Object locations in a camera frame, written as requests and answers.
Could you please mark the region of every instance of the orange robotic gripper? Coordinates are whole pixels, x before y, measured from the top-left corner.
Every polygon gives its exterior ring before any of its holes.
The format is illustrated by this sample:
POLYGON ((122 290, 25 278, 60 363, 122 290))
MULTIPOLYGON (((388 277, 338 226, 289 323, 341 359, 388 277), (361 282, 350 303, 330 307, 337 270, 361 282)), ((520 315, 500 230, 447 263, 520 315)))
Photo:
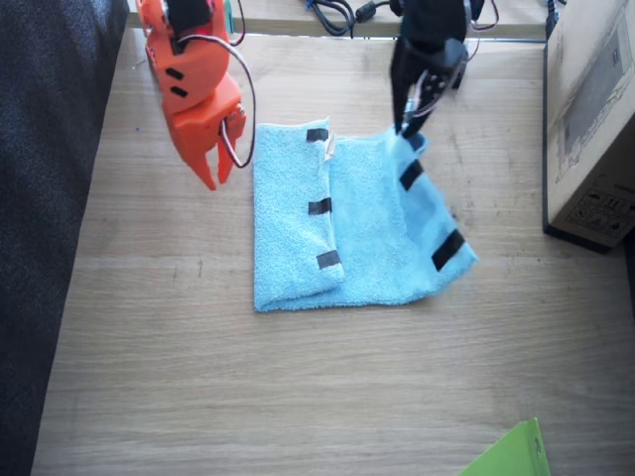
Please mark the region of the orange robotic gripper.
POLYGON ((207 0, 209 21, 182 33, 180 38, 167 20, 163 0, 136 3, 146 33, 148 60, 163 93, 163 111, 172 140, 186 164, 207 187, 216 190, 205 154, 218 146, 218 181, 225 183, 234 160, 223 141, 221 126, 224 122, 226 137, 235 150, 246 121, 242 93, 227 73, 227 49, 218 43, 179 39, 201 35, 228 43, 223 0, 207 0))

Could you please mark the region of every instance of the wire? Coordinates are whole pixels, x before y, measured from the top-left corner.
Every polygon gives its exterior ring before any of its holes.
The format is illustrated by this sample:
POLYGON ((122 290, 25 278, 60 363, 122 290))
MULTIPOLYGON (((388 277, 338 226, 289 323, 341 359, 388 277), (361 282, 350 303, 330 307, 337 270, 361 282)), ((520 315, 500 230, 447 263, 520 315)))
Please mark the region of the wire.
POLYGON ((237 47, 238 45, 240 45, 245 39, 245 35, 247 34, 247 27, 245 27, 245 14, 242 11, 242 3, 240 0, 238 0, 238 8, 240 9, 240 19, 242 20, 242 34, 240 35, 240 38, 238 40, 230 44, 232 47, 237 47))
POLYGON ((225 130, 226 124, 224 123, 225 121, 224 120, 221 121, 221 124, 220 124, 220 133, 222 135, 223 142, 225 143, 225 146, 227 147, 227 150, 229 151, 229 155, 231 156, 232 161, 234 161, 234 164, 236 165, 238 169, 244 169, 251 162, 251 158, 254 155, 254 146, 256 144, 256 90, 254 88, 254 81, 251 78, 251 72, 249 71, 249 66, 247 65, 247 62, 245 61, 245 58, 242 57, 242 55, 240 54, 238 50, 233 48, 230 44, 228 44, 227 42, 225 42, 219 37, 212 37, 208 35, 187 35, 180 38, 178 43, 179 44, 184 43, 189 40, 204 40, 206 42, 216 43, 217 45, 221 45, 238 60, 242 68, 245 70, 245 73, 247 74, 247 79, 249 80, 249 86, 251 87, 251 97, 254 104, 254 114, 253 114, 253 120, 252 120, 253 127, 251 132, 251 146, 249 147, 249 156, 247 157, 247 161, 244 164, 238 161, 236 152, 234 151, 233 147, 231 147, 231 144, 229 143, 229 140, 227 139, 227 131, 225 130))
POLYGON ((350 38, 353 38, 353 27, 355 26, 355 14, 353 9, 346 0, 313 0, 311 8, 314 9, 317 15, 317 19, 324 27, 324 29, 334 37, 343 37, 350 32, 350 38), (326 8, 331 8, 339 12, 344 17, 344 26, 337 27, 331 20, 329 20, 319 8, 319 5, 326 8))
POLYGON ((471 20, 470 21, 470 28, 472 31, 474 32, 486 32, 488 30, 492 30, 496 25, 498 25, 498 22, 500 21, 500 13, 498 12, 498 6, 496 5, 496 0, 490 0, 492 3, 492 7, 494 8, 494 15, 495 15, 495 20, 494 23, 491 23, 489 25, 478 25, 478 23, 476 23, 475 21, 471 20))
POLYGON ((390 5, 390 2, 381 1, 374 3, 370 1, 359 8, 357 12, 353 12, 353 9, 346 0, 309 0, 309 7, 313 8, 316 12, 317 19, 330 35, 334 37, 343 37, 349 33, 351 39, 353 38, 353 27, 355 25, 367 22, 375 15, 375 12, 379 7, 386 5, 390 5), (338 27, 335 25, 324 15, 319 6, 330 8, 341 14, 341 16, 344 17, 344 26, 338 27))

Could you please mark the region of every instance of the cardboard box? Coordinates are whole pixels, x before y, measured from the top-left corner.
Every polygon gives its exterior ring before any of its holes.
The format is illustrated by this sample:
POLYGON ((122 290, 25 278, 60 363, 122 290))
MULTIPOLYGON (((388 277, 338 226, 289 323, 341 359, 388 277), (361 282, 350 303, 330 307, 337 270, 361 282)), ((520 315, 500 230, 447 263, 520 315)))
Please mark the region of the cardboard box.
POLYGON ((635 0, 574 0, 545 48, 545 232, 606 252, 635 226, 635 0))

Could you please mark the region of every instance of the towel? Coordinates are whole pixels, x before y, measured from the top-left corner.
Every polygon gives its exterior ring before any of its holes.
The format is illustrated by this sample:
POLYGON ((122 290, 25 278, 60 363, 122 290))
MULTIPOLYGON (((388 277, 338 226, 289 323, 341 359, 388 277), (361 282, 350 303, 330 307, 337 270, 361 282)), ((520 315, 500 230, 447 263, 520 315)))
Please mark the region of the towel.
POLYGON ((419 156, 422 134, 340 137, 261 124, 254 155, 258 311, 404 304, 477 262, 419 156))

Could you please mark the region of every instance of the table surface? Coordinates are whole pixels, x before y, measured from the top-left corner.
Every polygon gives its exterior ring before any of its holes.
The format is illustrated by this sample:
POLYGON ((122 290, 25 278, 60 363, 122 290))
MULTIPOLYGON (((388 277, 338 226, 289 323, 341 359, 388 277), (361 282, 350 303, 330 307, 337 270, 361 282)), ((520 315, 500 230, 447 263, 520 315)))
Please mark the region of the table surface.
MULTIPOLYGON (((210 192, 180 160, 143 42, 119 54, 34 475, 450 475, 530 417, 554 474, 632 474, 624 256, 542 233, 540 46, 481 45, 425 129, 472 272, 411 305, 262 315, 251 172, 210 192)), ((391 122, 389 41, 241 49, 258 121, 391 122)))
MULTIPOLYGON (((367 0, 348 0, 353 11, 367 3, 367 0)), ((235 28, 242 31, 240 10, 237 0, 231 0, 235 28)), ((326 36, 327 32, 313 11, 307 11, 306 0, 242 0, 247 31, 249 33, 326 36)), ((128 0, 130 16, 128 24, 139 27, 139 17, 134 0, 128 0)), ((545 0, 496 0, 500 12, 500 22, 495 30, 483 32, 483 38, 514 38, 543 40, 547 7, 545 0)), ((341 20, 341 15, 323 8, 324 14, 333 22, 341 20)), ((494 21, 494 10, 489 0, 485 3, 479 23, 485 25, 494 21)), ((377 9, 375 17, 365 24, 355 27, 357 37, 394 37, 399 32, 401 19, 388 6, 377 9)))

